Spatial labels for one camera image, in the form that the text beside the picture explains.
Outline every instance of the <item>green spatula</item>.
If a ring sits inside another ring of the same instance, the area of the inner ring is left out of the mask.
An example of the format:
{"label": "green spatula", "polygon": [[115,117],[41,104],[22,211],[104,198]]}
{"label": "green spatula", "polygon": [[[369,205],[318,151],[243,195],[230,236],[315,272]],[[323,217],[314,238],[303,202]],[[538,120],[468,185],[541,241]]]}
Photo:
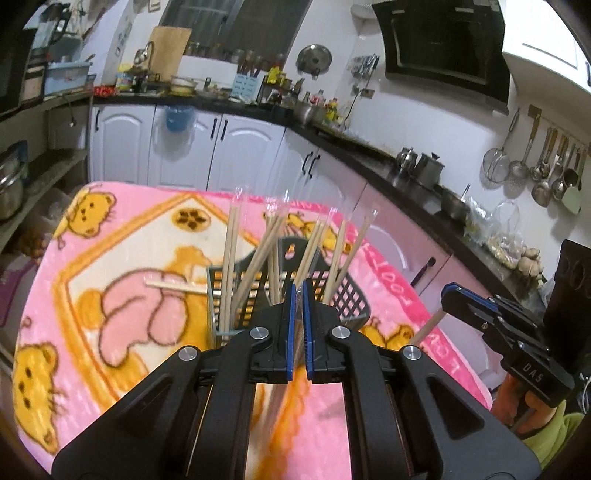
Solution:
{"label": "green spatula", "polygon": [[566,192],[564,192],[564,197],[562,197],[563,205],[569,212],[575,215],[581,211],[581,179],[583,178],[585,169],[585,160],[587,160],[587,148],[583,150],[583,158],[581,158],[579,165],[579,181],[575,186],[567,188]]}

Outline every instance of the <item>human hand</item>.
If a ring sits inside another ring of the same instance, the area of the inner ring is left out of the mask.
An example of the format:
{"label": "human hand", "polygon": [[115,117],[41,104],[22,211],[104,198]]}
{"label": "human hand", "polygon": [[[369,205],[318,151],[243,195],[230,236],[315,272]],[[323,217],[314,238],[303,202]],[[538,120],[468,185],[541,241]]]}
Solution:
{"label": "human hand", "polygon": [[[524,396],[524,388],[525,386],[519,380],[507,374],[492,405],[491,413],[509,427],[515,423],[517,408]],[[546,405],[532,391],[525,394],[525,403],[529,408],[533,408],[534,412],[517,428],[519,434],[527,434],[545,427],[556,412],[556,408]]]}

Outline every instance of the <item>window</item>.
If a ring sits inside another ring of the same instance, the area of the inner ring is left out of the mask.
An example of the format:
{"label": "window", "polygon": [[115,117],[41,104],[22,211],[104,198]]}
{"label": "window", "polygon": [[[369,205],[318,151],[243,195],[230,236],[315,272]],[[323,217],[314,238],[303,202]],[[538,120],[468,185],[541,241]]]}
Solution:
{"label": "window", "polygon": [[273,60],[287,56],[311,0],[170,0],[161,25],[193,30],[199,55],[221,44],[225,59],[234,50],[253,50]]}

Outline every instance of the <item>chopstick basket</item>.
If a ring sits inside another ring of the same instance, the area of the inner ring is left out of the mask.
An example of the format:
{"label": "chopstick basket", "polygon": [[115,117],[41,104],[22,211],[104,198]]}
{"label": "chopstick basket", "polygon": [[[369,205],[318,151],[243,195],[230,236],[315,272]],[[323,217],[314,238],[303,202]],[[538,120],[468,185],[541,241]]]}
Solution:
{"label": "chopstick basket", "polygon": [[[278,240],[279,255],[282,272],[280,274],[281,298],[285,297],[285,279],[293,280],[308,240],[298,236],[285,236]],[[242,278],[248,265],[250,264],[254,251],[247,257],[237,261],[234,267],[234,274]],[[324,296],[324,287],[329,275],[329,266],[324,261],[322,255],[318,255],[314,272],[309,277],[314,284],[314,296],[317,301],[321,301]],[[207,311],[208,311],[208,334],[209,345],[211,348],[220,346],[221,337],[233,336],[240,331],[247,329],[251,320],[258,312],[270,306],[267,262],[263,263],[262,269],[255,276],[251,285],[248,299],[242,310],[237,314],[235,321],[235,330],[230,332],[219,331],[219,305],[222,287],[222,267],[209,267],[207,269]],[[368,319],[371,315],[369,303],[362,290],[350,277],[345,276],[342,284],[339,285],[333,299],[333,306],[336,308],[342,322],[353,320]]]}

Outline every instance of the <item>black countertop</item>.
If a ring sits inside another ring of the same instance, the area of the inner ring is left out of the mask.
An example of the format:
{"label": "black countertop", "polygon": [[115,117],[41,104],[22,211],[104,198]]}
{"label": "black countertop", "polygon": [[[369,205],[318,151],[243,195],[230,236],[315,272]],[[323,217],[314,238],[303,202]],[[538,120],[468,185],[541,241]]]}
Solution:
{"label": "black countertop", "polygon": [[302,127],[295,120],[279,115],[277,111],[226,100],[130,95],[95,99],[95,105],[106,104],[187,105],[208,112],[239,115],[289,128],[365,178],[445,251],[456,257],[491,294],[518,300],[536,313],[544,311],[535,291],[524,291],[522,283],[511,270],[503,267],[481,246],[465,237],[463,227],[441,211],[437,193],[422,188],[410,179],[397,178],[392,182],[388,181],[388,166],[383,159],[377,158],[370,151],[345,149],[342,147],[342,140],[336,140],[312,127]]}

